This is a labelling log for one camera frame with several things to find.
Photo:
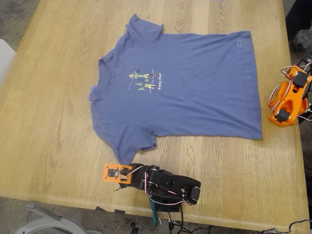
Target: shirt sleeve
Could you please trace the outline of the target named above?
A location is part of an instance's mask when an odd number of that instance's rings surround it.
[[[128,165],[138,150],[149,150],[156,146],[156,136],[145,126],[113,123],[94,127],[97,135],[109,143],[118,162]]]

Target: wire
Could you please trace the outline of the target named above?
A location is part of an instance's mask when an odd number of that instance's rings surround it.
[[[292,67],[295,68],[295,69],[299,72],[298,68],[296,68],[295,66],[284,67],[284,68],[281,70],[281,73],[285,74],[285,75],[287,76],[288,79],[292,79],[292,78],[288,75],[288,73],[284,72],[284,70],[287,69],[287,68],[292,68]]]
[[[140,169],[141,167],[144,167],[144,166],[140,166],[140,167],[134,169],[133,171],[131,171],[131,172],[127,175],[127,177],[128,177],[130,174],[132,174],[133,172],[135,172],[136,170]]]
[[[303,222],[311,222],[311,221],[312,221],[312,219],[304,219],[304,220],[292,222],[292,223],[289,225],[288,230],[291,231],[291,228],[292,228],[292,225],[293,225],[293,224],[296,224],[296,223],[303,223]]]
[[[149,199],[152,202],[158,203],[160,205],[167,205],[167,206],[174,206],[174,205],[178,205],[178,204],[183,203],[183,202],[185,202],[188,206],[192,205],[192,204],[187,203],[186,200],[184,200],[184,198],[183,198],[183,201],[180,201],[180,202],[177,202],[177,203],[173,203],[173,204],[165,204],[165,203],[160,203],[160,202],[154,201],[153,199],[151,199],[151,193],[148,193],[147,190],[146,190],[146,183],[147,183],[147,172],[144,173],[144,191],[145,191],[145,194],[149,197]]]
[[[292,84],[292,82],[293,82],[293,80],[291,80],[291,81],[289,81],[289,84],[288,84],[288,87],[287,87],[287,90],[286,90],[286,92],[285,92],[285,94],[284,94],[284,96],[283,96],[283,98],[277,103],[277,104],[275,104],[275,106],[272,108],[272,112],[273,112],[273,114],[274,114],[274,109],[285,99],[285,97],[286,97],[286,95],[287,95],[287,93],[289,92],[289,88],[291,87],[291,84]]]
[[[114,192],[115,192],[115,191],[117,191],[117,190],[119,190],[119,189],[121,189],[121,187],[120,187],[120,186],[119,186],[119,188],[117,188],[116,190],[114,190]]]
[[[154,201],[153,199],[151,199],[151,196],[150,196],[150,195],[149,195],[148,197],[149,197],[149,199],[150,199],[152,202],[155,202],[155,203],[160,204],[160,205],[166,205],[166,206],[175,206],[175,205],[178,205],[178,204],[181,204],[181,203],[184,202],[184,201],[179,201],[179,202],[177,202],[177,203],[166,204],[166,203],[160,203],[160,202]]]
[[[278,88],[278,87],[281,87],[282,85],[280,84],[280,85],[278,85],[278,86],[276,86],[275,87],[275,89],[273,90],[273,92],[271,93],[271,96],[270,96],[270,99],[269,99],[269,104],[270,104],[270,102],[271,102],[271,100],[272,100],[272,97],[273,97],[273,95],[274,95],[274,92],[275,92],[275,90]]]
[[[212,227],[213,227],[213,226],[210,225],[208,228],[195,228],[193,231],[190,231],[190,230],[188,230],[188,229],[186,229],[186,228],[183,227],[183,230],[184,230],[183,232],[185,232],[185,233],[191,233],[191,234],[192,234],[193,232],[195,232],[195,231],[197,231],[197,230],[205,229],[205,230],[209,230],[209,231],[208,231],[208,233],[209,233],[209,232],[210,232],[210,229],[211,229]]]
[[[279,230],[277,230],[276,228],[272,228],[272,229],[268,229],[268,230],[263,230],[261,233],[271,233],[271,231],[274,231],[276,233],[279,234],[290,234],[292,231],[292,225],[296,224],[296,223],[303,223],[303,222],[312,222],[312,219],[304,219],[304,220],[300,220],[300,221],[295,221],[292,222],[289,227],[288,227],[288,232],[280,232]]]
[[[312,62],[307,63],[307,65],[305,66],[305,68],[303,69],[303,71],[305,71],[305,70],[307,69],[307,67],[308,67],[309,65],[311,65],[311,64],[312,64]]]
[[[181,228],[180,228],[180,231],[177,232],[177,234],[179,234],[183,230],[183,223],[184,223],[182,205],[180,205],[180,210],[181,210]]]
[[[312,121],[312,119],[308,119],[308,118],[305,118],[305,117],[303,117],[303,116],[298,116],[298,117],[303,118],[303,119],[305,119],[305,120],[307,120],[307,121]]]

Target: wood grain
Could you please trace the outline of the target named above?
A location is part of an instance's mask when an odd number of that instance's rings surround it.
[[[117,160],[92,129],[87,98],[97,59],[133,13],[164,23],[165,33],[251,30],[263,130],[259,141],[163,137],[133,162],[202,182],[198,204],[184,207],[186,221],[286,231],[308,218],[298,126],[267,120],[279,70],[290,64],[280,0],[42,0],[0,90],[0,196],[152,215],[142,191],[113,192],[116,184],[101,181],[103,164]],[[307,233],[308,224],[294,228]]]

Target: blue t-shirt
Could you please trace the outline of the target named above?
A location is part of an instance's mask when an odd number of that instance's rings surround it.
[[[262,138],[249,31],[163,34],[136,15],[126,27],[89,95],[94,130],[121,164],[156,137]]]

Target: cartoon figure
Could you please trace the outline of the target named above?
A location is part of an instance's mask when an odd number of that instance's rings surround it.
[[[139,74],[138,72],[134,72],[134,73],[131,73],[130,75],[129,75],[129,77],[131,78],[131,79],[138,79],[138,78],[145,78],[145,79],[147,79],[147,78],[149,78],[149,74]]]
[[[155,84],[145,84],[144,88],[154,89]]]

